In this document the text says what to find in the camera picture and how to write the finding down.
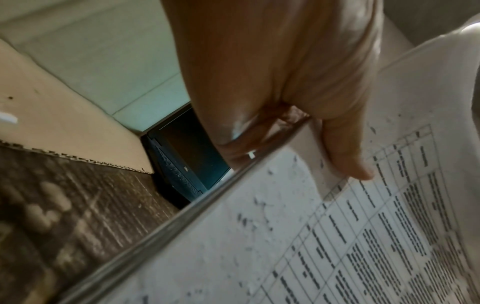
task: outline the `paper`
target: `paper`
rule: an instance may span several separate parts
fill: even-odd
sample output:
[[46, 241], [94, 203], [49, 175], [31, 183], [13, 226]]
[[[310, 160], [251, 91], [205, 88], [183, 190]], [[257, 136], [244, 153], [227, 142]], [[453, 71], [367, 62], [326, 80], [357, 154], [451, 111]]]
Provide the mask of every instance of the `paper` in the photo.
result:
[[94, 276], [63, 302], [480, 302], [480, 140], [470, 110], [479, 43], [470, 26], [382, 71], [365, 128], [373, 181], [338, 178], [306, 127], [211, 193], [215, 202], [140, 267], [122, 276], [107, 265], [97, 278], [109, 280]]

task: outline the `black device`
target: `black device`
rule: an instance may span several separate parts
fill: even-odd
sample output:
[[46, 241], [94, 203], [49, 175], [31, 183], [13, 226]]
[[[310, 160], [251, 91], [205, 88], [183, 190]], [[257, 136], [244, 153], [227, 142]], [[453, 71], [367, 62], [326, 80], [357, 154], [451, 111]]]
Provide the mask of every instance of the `black device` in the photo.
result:
[[230, 169], [190, 105], [150, 128], [141, 140], [159, 191], [180, 209], [211, 189]]

